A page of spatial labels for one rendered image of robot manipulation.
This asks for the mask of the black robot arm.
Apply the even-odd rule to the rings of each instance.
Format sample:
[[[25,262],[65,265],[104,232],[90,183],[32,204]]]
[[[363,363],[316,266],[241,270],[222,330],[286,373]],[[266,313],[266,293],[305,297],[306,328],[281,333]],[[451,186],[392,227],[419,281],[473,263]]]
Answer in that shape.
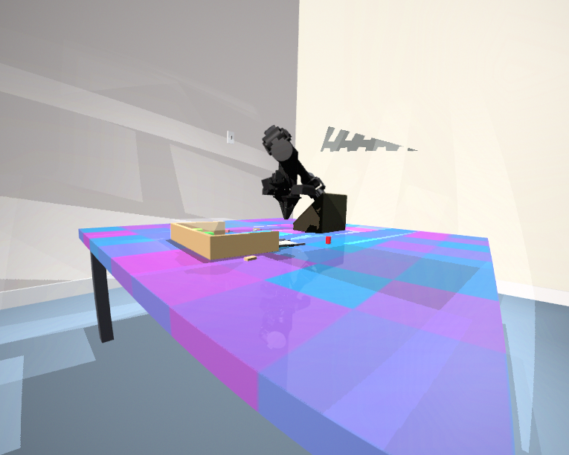
[[[317,176],[315,177],[313,173],[307,172],[303,164],[299,161],[299,152],[290,142],[292,140],[292,136],[286,129],[280,129],[278,126],[275,127],[275,125],[272,125],[264,132],[264,134],[266,136],[263,138],[263,145],[267,153],[269,155],[272,155],[273,158],[279,162],[279,167],[298,167],[298,171],[300,171],[300,182],[302,184],[314,185],[315,188],[322,185],[316,189],[315,196],[309,196],[311,199],[313,198],[316,200],[320,194],[325,193],[325,186],[321,179]],[[271,178],[262,180],[264,190],[274,189],[283,183],[284,186],[289,186],[289,177],[286,170],[282,170],[282,174],[277,171],[276,173],[272,174]]]

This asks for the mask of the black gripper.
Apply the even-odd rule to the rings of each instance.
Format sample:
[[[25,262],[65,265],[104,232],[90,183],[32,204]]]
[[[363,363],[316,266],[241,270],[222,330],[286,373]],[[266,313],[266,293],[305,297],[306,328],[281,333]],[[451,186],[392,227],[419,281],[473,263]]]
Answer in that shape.
[[[298,184],[298,175],[300,175],[298,167],[281,166],[275,170],[275,173],[279,171],[282,174],[282,170],[286,170],[288,174],[289,186],[284,186],[283,183],[271,190],[263,189],[262,195],[272,195],[276,198],[280,204],[283,218],[288,220],[296,204],[302,198],[300,195],[315,196],[316,188],[314,185]]]

